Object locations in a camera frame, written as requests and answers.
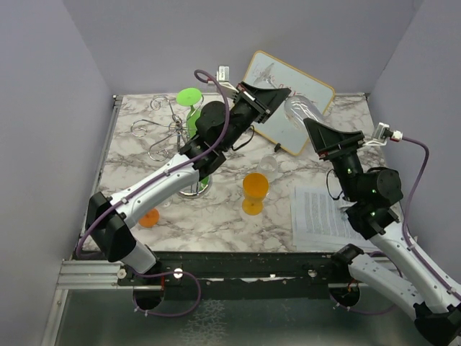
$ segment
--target white wall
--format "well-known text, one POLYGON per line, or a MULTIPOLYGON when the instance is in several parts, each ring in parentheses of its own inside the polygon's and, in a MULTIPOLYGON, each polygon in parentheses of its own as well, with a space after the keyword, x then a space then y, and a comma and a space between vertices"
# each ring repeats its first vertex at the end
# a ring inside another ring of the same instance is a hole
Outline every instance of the white wall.
POLYGON ((0 11, 0 344, 39 345, 112 109, 59 0, 0 11))
MULTIPOLYGON (((370 97, 375 121, 425 142, 431 158, 413 199, 411 231, 424 249, 461 280, 460 80, 461 1, 426 0, 370 97)), ((385 153, 408 194, 423 159, 412 144, 385 153)))
POLYGON ((196 86, 196 68, 242 80, 265 50, 331 84, 371 92, 421 0, 63 0, 118 94, 196 86))

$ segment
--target orange cup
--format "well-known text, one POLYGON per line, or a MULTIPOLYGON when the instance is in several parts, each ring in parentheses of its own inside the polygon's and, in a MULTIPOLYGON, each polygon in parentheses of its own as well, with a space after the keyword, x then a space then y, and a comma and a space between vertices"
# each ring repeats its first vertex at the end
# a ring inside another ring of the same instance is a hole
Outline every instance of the orange cup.
POLYGON ((160 214, 158 214, 158 210, 155 208, 145 214, 142 218, 139 219, 139 224, 149 229, 150 227, 154 227, 160 218, 160 214))
POLYGON ((249 215, 258 215, 264 208, 263 200, 269 191, 269 182, 261 173, 250 173, 243 179, 242 209, 249 215))

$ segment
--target small whiteboard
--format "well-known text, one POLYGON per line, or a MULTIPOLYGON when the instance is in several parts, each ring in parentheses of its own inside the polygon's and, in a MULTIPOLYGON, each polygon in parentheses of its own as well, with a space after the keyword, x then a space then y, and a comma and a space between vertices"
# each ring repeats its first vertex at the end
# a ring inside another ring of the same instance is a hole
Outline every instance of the small whiteboard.
MULTIPOLYGON (((334 98, 334 89, 304 72, 258 50, 251 59, 244 82, 258 88, 290 88, 291 95, 306 96, 322 113, 334 98)), ((254 124, 257 133, 292 155, 299 155, 309 140, 306 130, 296 128, 285 116, 283 104, 265 122, 254 124)))

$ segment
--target white marble surface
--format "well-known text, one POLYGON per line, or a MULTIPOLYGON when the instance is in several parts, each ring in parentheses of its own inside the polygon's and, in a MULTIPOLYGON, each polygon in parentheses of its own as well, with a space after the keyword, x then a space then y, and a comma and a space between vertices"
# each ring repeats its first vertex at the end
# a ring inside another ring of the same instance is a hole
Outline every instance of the white marble surface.
MULTIPOLYGON (((149 125, 148 134, 143 138, 136 138, 130 132, 133 121, 141 118, 162 124, 171 122, 167 104, 162 104, 159 111, 151 109, 149 103, 152 97, 124 97, 99 187, 105 195, 134 184, 165 163, 154 162, 147 155, 149 146, 164 137, 165 128, 149 125)), ((184 119, 188 109, 176 104, 174 94, 168 94, 168 97, 175 113, 184 119)), ((205 103, 215 99, 220 97, 205 95, 205 103)), ((329 107, 326 119, 338 130, 360 129, 366 136, 373 131, 364 96, 337 97, 329 107)), ((244 134, 242 143, 247 138, 249 135, 244 134)), ((162 143, 161 148, 169 149, 172 155, 176 138, 162 143)), ((273 148, 273 143, 256 134, 248 146, 226 154, 228 160, 213 174, 212 188, 206 196, 196 200, 173 196, 169 207, 158 206, 160 221, 157 225, 151 229, 137 225, 132 229, 133 235, 153 251, 295 251, 292 245, 290 191, 296 185, 324 187, 331 164, 319 161, 310 144, 299 156, 279 151, 275 154, 279 162, 278 178, 271 184, 264 210, 257 216, 249 216, 241 209, 242 180, 256 170, 263 155, 273 153, 273 148)), ((378 148, 363 148, 359 157, 364 169, 384 164, 378 148)), ((333 188, 339 186, 336 179, 330 179, 333 188)), ((96 249, 96 246, 89 241, 85 248, 96 249)))

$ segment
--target paper sheet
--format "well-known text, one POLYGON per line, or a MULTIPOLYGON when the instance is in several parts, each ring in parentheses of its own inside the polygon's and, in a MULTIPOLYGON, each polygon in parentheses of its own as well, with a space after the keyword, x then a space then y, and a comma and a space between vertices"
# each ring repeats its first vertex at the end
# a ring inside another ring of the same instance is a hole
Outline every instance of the paper sheet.
POLYGON ((354 231, 344 208, 350 203, 333 200, 325 189, 296 187, 291 196, 293 244, 298 251, 337 251, 352 243, 370 252, 377 250, 354 231))

